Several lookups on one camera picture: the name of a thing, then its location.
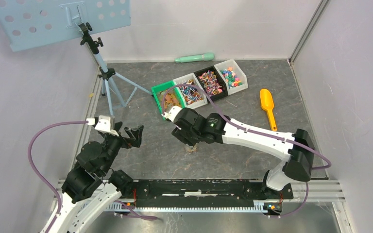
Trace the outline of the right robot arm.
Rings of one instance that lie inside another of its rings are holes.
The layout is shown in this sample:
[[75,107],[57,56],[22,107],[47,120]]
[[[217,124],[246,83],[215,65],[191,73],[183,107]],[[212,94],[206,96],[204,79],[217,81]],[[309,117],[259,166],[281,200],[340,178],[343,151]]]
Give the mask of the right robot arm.
[[244,124],[219,113],[203,117],[194,109],[178,106],[165,112],[163,117],[175,125],[171,134],[190,147],[200,142],[238,145],[280,159],[279,165],[264,176],[261,192],[267,198],[274,198],[288,183],[306,183],[311,179],[314,145],[305,130],[275,132]]

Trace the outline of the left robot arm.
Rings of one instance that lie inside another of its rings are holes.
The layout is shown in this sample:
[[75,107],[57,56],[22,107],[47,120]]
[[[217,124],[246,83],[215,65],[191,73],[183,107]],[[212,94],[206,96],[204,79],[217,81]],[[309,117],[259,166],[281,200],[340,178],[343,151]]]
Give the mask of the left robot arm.
[[121,126],[122,122],[118,122],[100,130],[104,141],[90,141],[82,146],[61,190],[50,186],[57,205],[43,233],[83,233],[107,206],[133,193],[134,180],[122,170],[112,172],[103,181],[120,149],[139,148],[142,143],[143,125],[126,127],[126,137],[119,133]]

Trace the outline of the clear plastic jar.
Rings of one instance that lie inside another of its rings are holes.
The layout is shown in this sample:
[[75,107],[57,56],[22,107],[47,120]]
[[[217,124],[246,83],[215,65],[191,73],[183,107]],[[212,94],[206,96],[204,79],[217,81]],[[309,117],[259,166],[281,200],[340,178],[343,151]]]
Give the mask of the clear plastic jar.
[[187,153],[197,152],[197,145],[194,145],[194,146],[186,145],[186,151],[187,151]]

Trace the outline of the yellow plastic scoop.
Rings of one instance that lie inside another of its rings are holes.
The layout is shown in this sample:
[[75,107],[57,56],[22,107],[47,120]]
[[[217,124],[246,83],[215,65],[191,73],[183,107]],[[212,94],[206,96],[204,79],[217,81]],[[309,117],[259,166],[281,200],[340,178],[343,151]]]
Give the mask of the yellow plastic scoop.
[[277,126],[273,114],[274,102],[272,94],[269,90],[263,88],[260,90],[260,103],[261,108],[266,112],[267,118],[272,131],[277,131]]

